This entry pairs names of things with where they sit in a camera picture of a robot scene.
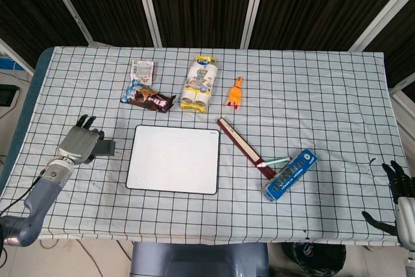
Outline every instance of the orange rubber chicken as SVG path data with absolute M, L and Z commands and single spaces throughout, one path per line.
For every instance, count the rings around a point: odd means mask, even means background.
M 238 109 L 239 102 L 242 99 L 242 77 L 238 77 L 236 80 L 235 85 L 231 88 L 229 91 L 229 102 L 228 106 L 231 106 L 231 104 L 234 104 L 234 109 Z

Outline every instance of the grid tablecloth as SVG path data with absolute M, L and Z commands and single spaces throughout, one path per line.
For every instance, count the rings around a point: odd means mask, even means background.
M 200 53 L 219 60 L 207 114 L 182 112 L 177 102 L 166 114 L 120 103 L 131 60 L 153 60 L 152 88 L 179 95 Z M 226 103 L 238 76 L 243 100 L 234 110 Z M 396 160 L 407 170 L 382 53 L 56 47 L 0 208 L 31 185 L 82 114 L 97 116 L 94 126 L 116 141 L 115 156 L 75 169 L 45 218 L 42 239 L 396 243 L 361 215 L 366 210 L 392 224 L 381 164 Z M 271 203 L 260 192 L 265 177 L 221 131 L 215 195 L 126 188 L 137 125 L 219 130 L 221 116 L 264 159 L 295 157 L 308 148 L 319 161 Z M 9 214 L 28 210 L 19 202 Z

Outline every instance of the blue pencil box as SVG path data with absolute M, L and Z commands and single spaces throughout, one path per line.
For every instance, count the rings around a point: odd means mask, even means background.
M 262 194 L 271 201 L 276 201 L 316 162 L 317 157 L 309 149 L 303 150 L 295 159 L 283 168 L 283 172 L 271 179 L 263 188 Z

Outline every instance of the whiteboard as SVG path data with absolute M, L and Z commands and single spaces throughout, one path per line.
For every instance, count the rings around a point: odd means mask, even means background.
M 139 125 L 126 186 L 212 195 L 218 163 L 218 130 Z

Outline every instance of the black trash bag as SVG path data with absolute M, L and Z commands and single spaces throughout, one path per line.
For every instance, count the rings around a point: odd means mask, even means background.
M 282 247 L 285 255 L 311 276 L 333 276 L 343 268 L 346 260 L 344 245 L 283 243 Z

